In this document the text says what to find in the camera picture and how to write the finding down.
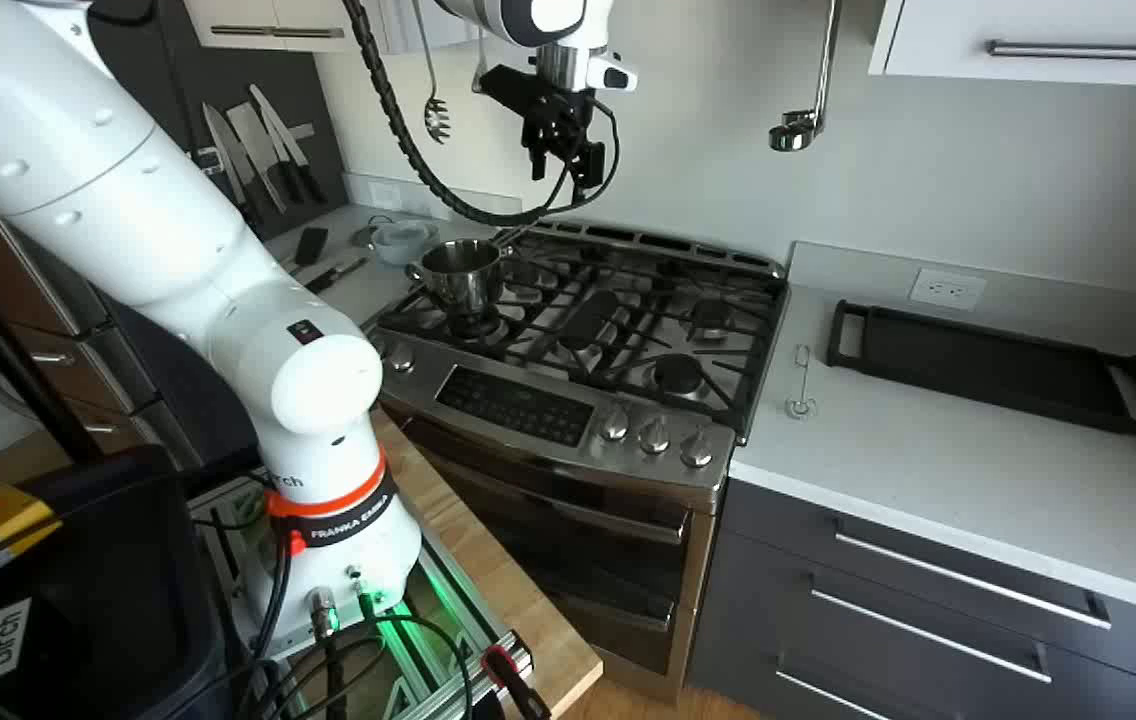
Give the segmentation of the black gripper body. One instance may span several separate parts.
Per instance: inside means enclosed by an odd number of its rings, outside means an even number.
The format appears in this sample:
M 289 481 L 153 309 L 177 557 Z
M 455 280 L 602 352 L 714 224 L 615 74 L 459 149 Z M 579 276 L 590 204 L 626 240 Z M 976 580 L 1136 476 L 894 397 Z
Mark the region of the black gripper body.
M 585 143 L 595 143 L 590 137 L 592 110 L 595 110 L 592 92 L 569 92 L 546 77 L 528 77 L 507 66 L 497 66 L 493 74 L 486 74 L 481 92 L 524 122 L 522 143 L 524 143 L 524 134 L 528 137 L 546 134 L 547 155 L 564 165 L 574 165 L 574 155 Z

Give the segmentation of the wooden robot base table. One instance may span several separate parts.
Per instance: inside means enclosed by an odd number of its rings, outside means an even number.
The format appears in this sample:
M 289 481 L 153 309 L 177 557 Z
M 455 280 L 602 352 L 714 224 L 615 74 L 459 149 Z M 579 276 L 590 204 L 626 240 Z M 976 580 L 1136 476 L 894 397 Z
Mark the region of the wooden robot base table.
M 551 715 L 564 720 L 603 679 L 603 661 L 426 461 L 406 430 L 383 413 L 373 417 L 373 430 L 400 499 L 421 519 L 426 536 L 459 563 L 493 618 L 528 643 L 531 688 Z

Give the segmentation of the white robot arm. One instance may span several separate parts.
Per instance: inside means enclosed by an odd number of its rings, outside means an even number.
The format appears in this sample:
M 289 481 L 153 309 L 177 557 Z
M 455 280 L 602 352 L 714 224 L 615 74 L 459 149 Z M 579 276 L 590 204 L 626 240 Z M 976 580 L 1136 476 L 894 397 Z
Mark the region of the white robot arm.
M 381 352 L 24 0 L 0 0 L 0 217 L 199 352 L 245 406 L 289 562 L 256 589 L 273 655 L 317 618 L 361 626 L 406 602 L 426 536 L 373 431 Z

